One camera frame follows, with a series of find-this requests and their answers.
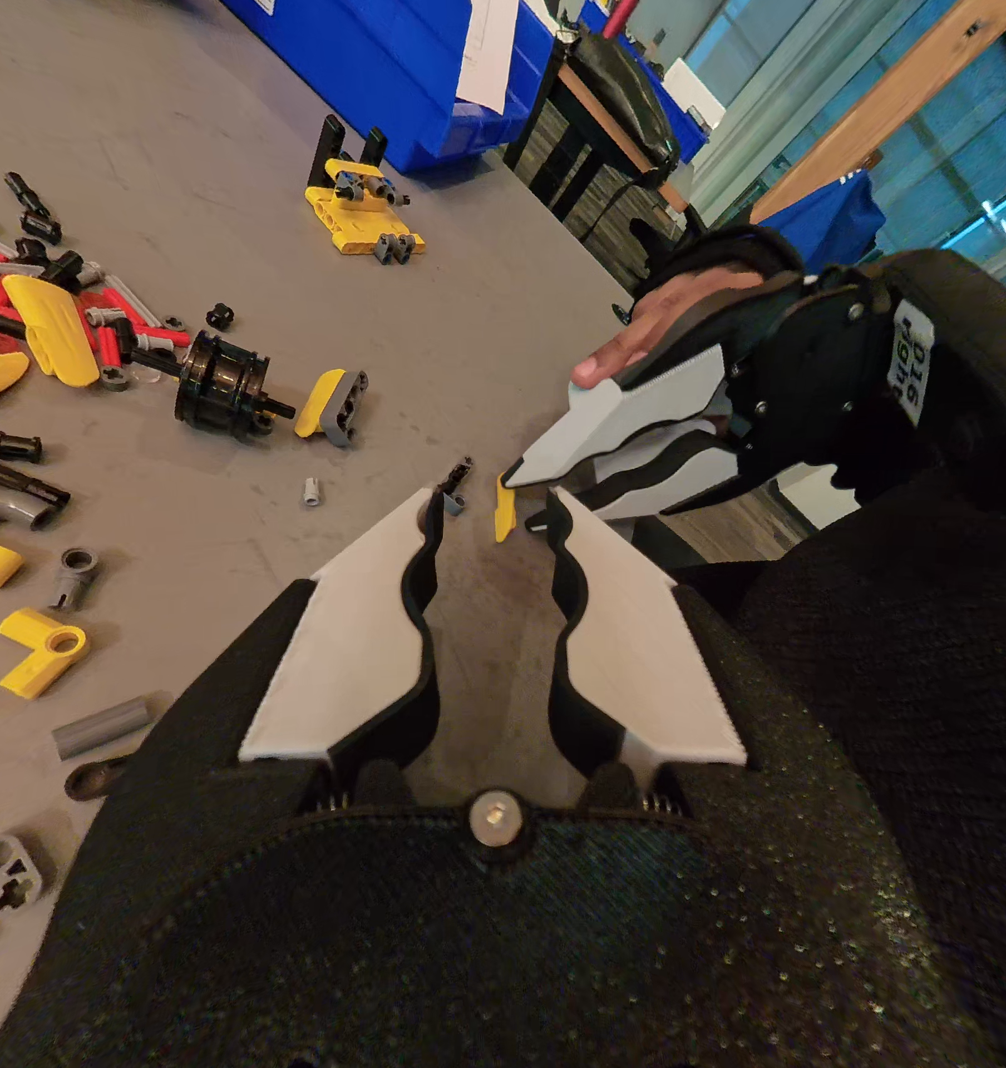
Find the black plastic wheel rim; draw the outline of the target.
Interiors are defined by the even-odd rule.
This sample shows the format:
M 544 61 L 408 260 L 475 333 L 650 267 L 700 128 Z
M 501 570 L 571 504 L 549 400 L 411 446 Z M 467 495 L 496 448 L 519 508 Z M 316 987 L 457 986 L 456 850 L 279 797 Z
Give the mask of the black plastic wheel rim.
M 200 331 L 180 365 L 174 415 L 199 431 L 248 443 L 269 436 L 276 418 L 295 420 L 296 408 L 266 390 L 270 358 Z

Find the yellow panel with grey liftarm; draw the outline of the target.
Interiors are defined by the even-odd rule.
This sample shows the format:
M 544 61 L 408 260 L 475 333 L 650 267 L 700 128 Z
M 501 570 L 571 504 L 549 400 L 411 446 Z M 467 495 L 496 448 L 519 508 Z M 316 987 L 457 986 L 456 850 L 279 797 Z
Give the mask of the yellow panel with grey liftarm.
M 313 386 L 295 421 L 295 433 L 302 439 L 323 434 L 334 447 L 352 447 L 353 420 L 368 389 L 368 376 L 362 370 L 328 370 Z

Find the pile of red grey pins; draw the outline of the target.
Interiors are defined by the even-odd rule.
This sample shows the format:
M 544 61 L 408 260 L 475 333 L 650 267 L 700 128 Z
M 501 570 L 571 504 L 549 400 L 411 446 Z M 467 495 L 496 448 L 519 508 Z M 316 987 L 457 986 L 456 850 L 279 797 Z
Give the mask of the pile of red grey pins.
M 67 290 L 76 301 L 99 368 L 99 380 L 83 389 L 96 384 L 115 391 L 125 389 L 126 367 L 143 357 L 173 359 L 180 367 L 191 346 L 183 321 L 163 319 L 150 311 L 117 274 L 95 261 L 83 260 L 73 251 L 51 256 L 42 240 L 29 235 L 16 239 L 14 246 L 0 239 L 0 354 L 23 352 L 40 370 L 29 349 L 21 316 L 3 288 L 4 274 L 41 278 Z

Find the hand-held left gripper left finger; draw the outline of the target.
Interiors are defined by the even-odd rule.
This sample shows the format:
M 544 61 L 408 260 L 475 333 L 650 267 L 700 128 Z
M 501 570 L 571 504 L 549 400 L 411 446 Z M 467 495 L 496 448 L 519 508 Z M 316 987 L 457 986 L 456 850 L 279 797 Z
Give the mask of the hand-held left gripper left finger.
M 440 696 L 425 612 L 443 520 L 442 494 L 420 488 L 310 576 L 239 761 L 313 759 L 353 778 L 373 759 L 406 767 L 430 745 Z

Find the wooden door frame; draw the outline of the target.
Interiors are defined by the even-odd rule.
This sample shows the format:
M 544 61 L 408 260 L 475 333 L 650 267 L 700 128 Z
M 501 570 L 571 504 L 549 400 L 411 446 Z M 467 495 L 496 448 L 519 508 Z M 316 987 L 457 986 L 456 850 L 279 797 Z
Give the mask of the wooden door frame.
M 763 223 L 860 169 L 1006 32 L 1006 1 L 959 1 L 753 206 Z

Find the grey axle pin connector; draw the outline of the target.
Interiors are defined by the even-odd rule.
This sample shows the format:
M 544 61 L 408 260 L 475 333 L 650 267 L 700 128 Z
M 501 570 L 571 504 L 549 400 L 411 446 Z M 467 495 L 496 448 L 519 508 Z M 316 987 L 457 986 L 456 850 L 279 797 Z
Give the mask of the grey axle pin connector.
M 84 547 L 65 550 L 56 567 L 56 584 L 47 607 L 54 611 L 77 610 L 100 568 L 100 557 Z

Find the dark grey pin connector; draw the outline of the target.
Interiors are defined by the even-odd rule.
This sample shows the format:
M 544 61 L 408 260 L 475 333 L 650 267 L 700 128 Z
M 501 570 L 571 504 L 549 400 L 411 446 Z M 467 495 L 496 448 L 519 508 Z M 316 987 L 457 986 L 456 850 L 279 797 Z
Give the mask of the dark grey pin connector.
M 438 484 L 438 492 L 442 494 L 444 512 L 452 517 L 461 515 L 466 509 L 466 498 L 460 489 L 472 468 L 473 458 L 466 455 L 460 461 L 454 464 L 446 477 Z

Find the yellow angled pin connector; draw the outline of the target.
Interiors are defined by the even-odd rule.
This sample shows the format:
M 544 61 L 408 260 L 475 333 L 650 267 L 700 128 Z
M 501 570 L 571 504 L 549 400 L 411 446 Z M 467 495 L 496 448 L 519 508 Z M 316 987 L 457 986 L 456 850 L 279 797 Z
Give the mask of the yellow angled pin connector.
M 28 649 L 28 656 L 0 680 L 0 687 L 27 701 L 40 698 L 90 650 L 90 640 L 81 628 L 32 609 L 16 611 L 2 621 L 0 635 Z

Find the grey tube connector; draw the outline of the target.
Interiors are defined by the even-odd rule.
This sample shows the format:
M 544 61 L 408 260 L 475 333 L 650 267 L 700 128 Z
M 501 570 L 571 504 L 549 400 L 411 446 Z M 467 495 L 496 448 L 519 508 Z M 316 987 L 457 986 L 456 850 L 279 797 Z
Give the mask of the grey tube connector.
M 95 714 L 87 714 L 52 732 L 59 761 L 68 761 L 87 752 L 115 742 L 154 722 L 148 698 L 122 701 Z

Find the black tube connector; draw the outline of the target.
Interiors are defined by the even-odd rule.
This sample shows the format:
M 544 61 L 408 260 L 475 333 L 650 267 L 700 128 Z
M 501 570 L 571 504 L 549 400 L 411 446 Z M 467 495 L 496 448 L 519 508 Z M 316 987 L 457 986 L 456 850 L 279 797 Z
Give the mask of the black tube connector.
M 133 753 L 87 761 L 73 768 L 64 782 L 64 794 L 73 802 L 87 803 L 113 794 Z

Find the blue cloth cover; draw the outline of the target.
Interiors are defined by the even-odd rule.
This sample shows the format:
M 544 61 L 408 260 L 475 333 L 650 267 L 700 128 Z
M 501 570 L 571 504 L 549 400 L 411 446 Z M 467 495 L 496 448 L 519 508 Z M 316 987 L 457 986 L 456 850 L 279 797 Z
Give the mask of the blue cloth cover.
M 803 261 L 805 274 L 865 258 L 885 215 L 874 199 L 870 171 L 861 169 L 816 189 L 761 225 L 779 233 Z

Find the white box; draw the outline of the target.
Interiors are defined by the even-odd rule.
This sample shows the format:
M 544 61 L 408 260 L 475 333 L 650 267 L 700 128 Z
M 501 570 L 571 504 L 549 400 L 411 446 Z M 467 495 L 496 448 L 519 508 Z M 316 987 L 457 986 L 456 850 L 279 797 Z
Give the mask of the white box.
M 683 60 L 676 59 L 662 77 L 662 87 L 683 112 L 697 115 L 702 126 L 713 130 L 721 123 L 725 106 Z

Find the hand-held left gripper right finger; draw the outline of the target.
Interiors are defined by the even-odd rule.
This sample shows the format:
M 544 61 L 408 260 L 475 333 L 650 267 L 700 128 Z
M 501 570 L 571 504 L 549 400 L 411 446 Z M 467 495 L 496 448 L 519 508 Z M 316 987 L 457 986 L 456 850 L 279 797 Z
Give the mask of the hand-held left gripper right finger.
M 670 766 L 748 767 L 677 583 L 563 488 L 547 494 L 547 545 L 563 617 L 548 722 L 566 761 L 587 779 L 623 765 L 643 790 Z

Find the wooden side table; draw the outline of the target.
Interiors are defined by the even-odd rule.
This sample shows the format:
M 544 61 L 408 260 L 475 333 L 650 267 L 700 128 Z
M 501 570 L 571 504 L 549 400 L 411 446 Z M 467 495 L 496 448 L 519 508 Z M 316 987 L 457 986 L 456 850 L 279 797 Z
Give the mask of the wooden side table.
M 653 164 L 606 113 L 569 60 L 545 77 L 523 132 L 505 146 L 503 162 L 556 220 L 580 240 L 627 200 L 657 217 L 683 219 L 683 166 L 656 180 Z

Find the black bag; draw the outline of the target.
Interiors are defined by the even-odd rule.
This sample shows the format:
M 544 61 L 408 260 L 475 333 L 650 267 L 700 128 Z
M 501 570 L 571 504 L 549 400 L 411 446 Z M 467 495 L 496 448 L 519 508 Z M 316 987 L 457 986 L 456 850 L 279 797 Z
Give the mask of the black bag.
M 653 164 L 656 180 L 669 179 L 680 162 L 680 143 L 653 79 L 636 56 L 596 32 L 583 31 L 569 63 L 606 113 Z

